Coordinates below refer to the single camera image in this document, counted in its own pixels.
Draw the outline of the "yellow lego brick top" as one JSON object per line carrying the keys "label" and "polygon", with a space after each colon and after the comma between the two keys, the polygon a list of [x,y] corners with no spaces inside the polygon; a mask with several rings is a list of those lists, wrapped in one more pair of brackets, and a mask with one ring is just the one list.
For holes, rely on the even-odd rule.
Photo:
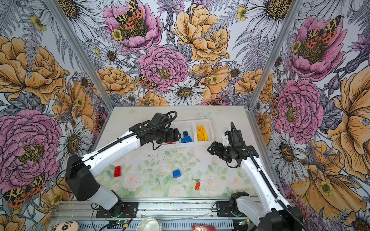
{"label": "yellow lego brick top", "polygon": [[206,132],[206,130],[203,126],[199,126],[199,127],[197,127],[197,129],[198,129],[198,131],[201,131],[202,133]]}

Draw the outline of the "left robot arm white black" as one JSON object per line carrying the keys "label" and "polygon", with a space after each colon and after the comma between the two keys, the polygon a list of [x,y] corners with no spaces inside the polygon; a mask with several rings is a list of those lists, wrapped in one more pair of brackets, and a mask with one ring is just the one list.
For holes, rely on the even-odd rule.
{"label": "left robot arm white black", "polygon": [[97,151],[81,157],[73,155],[68,159],[65,181],[77,201],[95,203],[112,217],[124,213],[121,198],[96,181],[107,166],[123,155],[147,143],[158,144],[176,142],[181,138],[178,129],[171,128],[177,118],[175,111],[156,113],[151,120],[138,123],[113,142]]}

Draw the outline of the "white three-compartment bin tray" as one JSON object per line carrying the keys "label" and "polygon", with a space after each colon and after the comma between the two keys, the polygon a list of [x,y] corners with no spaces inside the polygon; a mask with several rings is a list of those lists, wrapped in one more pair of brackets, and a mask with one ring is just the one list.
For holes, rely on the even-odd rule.
{"label": "white three-compartment bin tray", "polygon": [[[198,141],[197,138],[197,127],[203,126],[208,135],[208,141]],[[195,119],[195,120],[183,120],[174,122],[171,124],[170,128],[178,129],[180,132],[181,138],[186,138],[183,136],[183,132],[187,131],[188,136],[190,136],[193,142],[190,143],[181,143],[181,138],[179,141],[172,142],[173,144],[167,144],[165,142],[160,149],[175,149],[175,148],[185,148],[185,147],[198,147],[198,146],[210,146],[214,142],[214,131],[209,119]]]}

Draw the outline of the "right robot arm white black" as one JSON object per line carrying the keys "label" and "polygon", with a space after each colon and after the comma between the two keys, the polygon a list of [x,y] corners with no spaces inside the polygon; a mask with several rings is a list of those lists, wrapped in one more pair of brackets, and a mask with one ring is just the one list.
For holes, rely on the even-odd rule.
{"label": "right robot arm white black", "polygon": [[299,208],[293,208],[279,192],[266,172],[257,151],[246,145],[240,130],[232,128],[226,131],[223,142],[213,142],[208,148],[213,156],[218,156],[227,164],[236,161],[234,168],[245,172],[254,185],[259,203],[254,202],[245,193],[234,193],[230,197],[232,212],[245,215],[259,231],[306,231],[303,214]]}

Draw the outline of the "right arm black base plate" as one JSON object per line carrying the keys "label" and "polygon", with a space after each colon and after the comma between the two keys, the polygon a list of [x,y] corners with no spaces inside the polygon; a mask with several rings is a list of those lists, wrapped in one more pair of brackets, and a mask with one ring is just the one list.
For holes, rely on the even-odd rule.
{"label": "right arm black base plate", "polygon": [[218,217],[246,217],[245,214],[232,210],[232,206],[227,201],[217,201],[215,206]]}

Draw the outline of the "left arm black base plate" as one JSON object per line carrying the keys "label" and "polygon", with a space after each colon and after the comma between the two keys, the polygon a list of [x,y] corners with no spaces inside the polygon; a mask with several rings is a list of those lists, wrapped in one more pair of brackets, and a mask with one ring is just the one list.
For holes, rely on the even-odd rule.
{"label": "left arm black base plate", "polygon": [[138,212],[138,202],[119,201],[110,210],[100,206],[96,213],[96,218],[135,218]]}

